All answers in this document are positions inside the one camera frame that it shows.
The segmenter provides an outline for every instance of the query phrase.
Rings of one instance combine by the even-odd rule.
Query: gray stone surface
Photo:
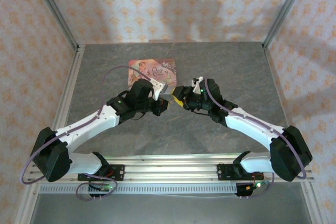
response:
[[[250,114],[286,125],[268,62],[259,42],[200,42],[179,44],[87,45],[72,97],[68,123],[99,108],[103,75],[132,59],[175,58],[177,84],[190,85],[194,77],[215,79],[223,98]],[[127,89],[127,69],[112,72],[104,84],[107,101]],[[171,102],[160,117],[146,114],[106,130],[77,149],[104,156],[264,151],[249,137],[183,110]]]

